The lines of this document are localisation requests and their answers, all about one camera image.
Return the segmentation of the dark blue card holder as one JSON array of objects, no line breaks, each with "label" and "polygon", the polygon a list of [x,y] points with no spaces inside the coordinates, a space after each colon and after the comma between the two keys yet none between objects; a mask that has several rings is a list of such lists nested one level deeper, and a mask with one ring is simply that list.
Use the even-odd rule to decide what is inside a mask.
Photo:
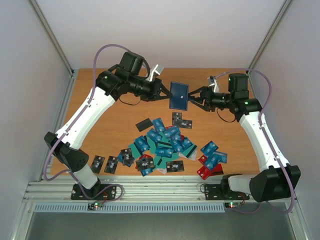
[{"label": "dark blue card holder", "polygon": [[174,110],[188,110],[188,94],[189,85],[179,82],[170,83],[170,93],[171,97],[169,100],[169,108]]}]

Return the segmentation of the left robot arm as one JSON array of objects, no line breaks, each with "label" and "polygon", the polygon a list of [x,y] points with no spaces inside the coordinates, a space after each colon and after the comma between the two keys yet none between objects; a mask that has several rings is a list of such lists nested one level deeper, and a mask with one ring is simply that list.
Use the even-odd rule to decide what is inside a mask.
[{"label": "left robot arm", "polygon": [[145,102],[170,98],[172,94],[158,78],[163,70],[160,64],[149,67],[144,57],[125,52],[119,64],[93,78],[89,95],[69,121],[44,136],[48,156],[66,166],[86,198],[96,199],[102,193],[101,182],[88,165],[89,156],[81,150],[87,134],[122,95],[131,93]]}]

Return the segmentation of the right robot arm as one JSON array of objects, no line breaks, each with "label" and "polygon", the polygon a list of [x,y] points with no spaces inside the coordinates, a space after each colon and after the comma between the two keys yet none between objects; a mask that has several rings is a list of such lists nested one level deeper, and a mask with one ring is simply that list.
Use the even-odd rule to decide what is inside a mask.
[{"label": "right robot arm", "polygon": [[296,198],[295,187],[301,176],[298,166],[291,165],[278,148],[266,123],[263,107],[250,97],[248,75],[228,72],[228,92],[217,92],[217,77],[209,77],[209,86],[188,94],[189,100],[206,112],[228,109],[247,134],[256,154],[259,174],[230,174],[221,180],[220,191],[225,198],[238,192],[258,202]]}]

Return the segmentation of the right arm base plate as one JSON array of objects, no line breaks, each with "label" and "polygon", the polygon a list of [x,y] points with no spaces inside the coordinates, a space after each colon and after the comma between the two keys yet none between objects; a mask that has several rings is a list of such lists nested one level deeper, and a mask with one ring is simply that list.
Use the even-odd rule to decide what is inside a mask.
[{"label": "right arm base plate", "polygon": [[204,195],[207,201],[217,200],[249,200],[250,196],[243,192],[236,192],[231,190],[223,190],[220,184],[205,184]]}]

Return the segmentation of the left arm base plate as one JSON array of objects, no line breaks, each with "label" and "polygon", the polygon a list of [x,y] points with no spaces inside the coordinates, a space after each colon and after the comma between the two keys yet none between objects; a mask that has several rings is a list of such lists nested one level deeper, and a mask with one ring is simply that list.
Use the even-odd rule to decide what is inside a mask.
[{"label": "left arm base plate", "polygon": [[83,191],[88,196],[86,197],[83,194],[83,191],[81,190],[81,187],[78,184],[74,184],[71,191],[71,200],[114,200],[116,193],[117,193],[117,187],[112,184],[100,184],[95,185],[92,189],[86,189],[84,187]]}]

